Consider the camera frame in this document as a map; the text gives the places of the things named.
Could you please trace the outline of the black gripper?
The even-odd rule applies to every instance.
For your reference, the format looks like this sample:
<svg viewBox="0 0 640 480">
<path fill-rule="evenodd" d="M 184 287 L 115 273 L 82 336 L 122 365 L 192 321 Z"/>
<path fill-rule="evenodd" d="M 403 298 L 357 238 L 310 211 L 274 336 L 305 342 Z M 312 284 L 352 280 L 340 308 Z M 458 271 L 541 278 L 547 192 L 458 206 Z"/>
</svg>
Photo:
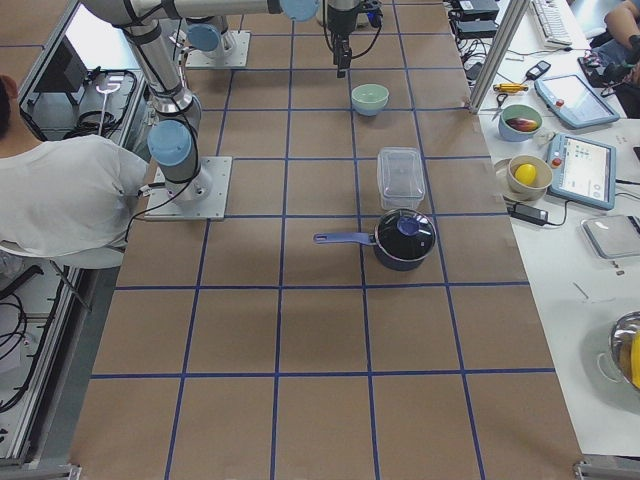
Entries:
<svg viewBox="0 0 640 480">
<path fill-rule="evenodd" d="M 349 36 L 357 28 L 358 18 L 364 15 L 374 28 L 382 26 L 382 3 L 376 0 L 326 1 L 326 26 L 333 35 L 333 63 L 336 76 L 344 78 L 350 69 L 352 49 Z"/>
</svg>

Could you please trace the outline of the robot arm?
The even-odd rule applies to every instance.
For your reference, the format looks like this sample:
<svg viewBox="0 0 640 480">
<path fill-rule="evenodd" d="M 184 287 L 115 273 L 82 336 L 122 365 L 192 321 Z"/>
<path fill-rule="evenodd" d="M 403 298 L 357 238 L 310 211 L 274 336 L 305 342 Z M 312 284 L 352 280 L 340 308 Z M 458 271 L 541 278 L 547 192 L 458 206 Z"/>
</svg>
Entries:
<svg viewBox="0 0 640 480">
<path fill-rule="evenodd" d="M 226 16 L 183 19 L 170 40 L 176 47 L 189 45 L 210 57 L 228 56 L 236 46 Z"/>
<path fill-rule="evenodd" d="M 193 20 L 201 30 L 199 40 L 189 42 L 201 51 L 222 45 L 222 28 L 213 22 L 228 15 L 285 14 L 293 21 L 308 21 L 317 11 L 324 14 L 325 40 L 342 78 L 356 57 L 349 42 L 358 17 L 382 26 L 378 1 L 85 1 L 97 18 L 120 29 L 148 83 L 159 123 L 151 128 L 147 144 L 164 175 L 170 201 L 180 208 L 214 197 L 214 175 L 197 152 L 201 104 L 181 78 L 180 69 L 162 38 L 162 19 Z"/>
</svg>

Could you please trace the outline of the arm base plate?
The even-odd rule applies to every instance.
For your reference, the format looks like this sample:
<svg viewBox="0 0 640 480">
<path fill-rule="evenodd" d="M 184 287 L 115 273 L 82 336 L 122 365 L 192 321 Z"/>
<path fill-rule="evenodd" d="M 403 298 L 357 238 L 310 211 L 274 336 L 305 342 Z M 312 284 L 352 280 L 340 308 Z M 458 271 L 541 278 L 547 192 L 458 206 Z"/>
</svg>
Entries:
<svg viewBox="0 0 640 480">
<path fill-rule="evenodd" d="M 247 30 L 229 30 L 233 35 L 236 46 L 228 56 L 210 57 L 189 46 L 185 66 L 188 69 L 241 69 L 245 68 L 251 33 Z"/>
<path fill-rule="evenodd" d="M 200 172 L 187 189 L 169 182 L 154 188 L 143 218 L 148 221 L 223 220 L 225 216 L 233 158 L 204 156 Z"/>
</svg>

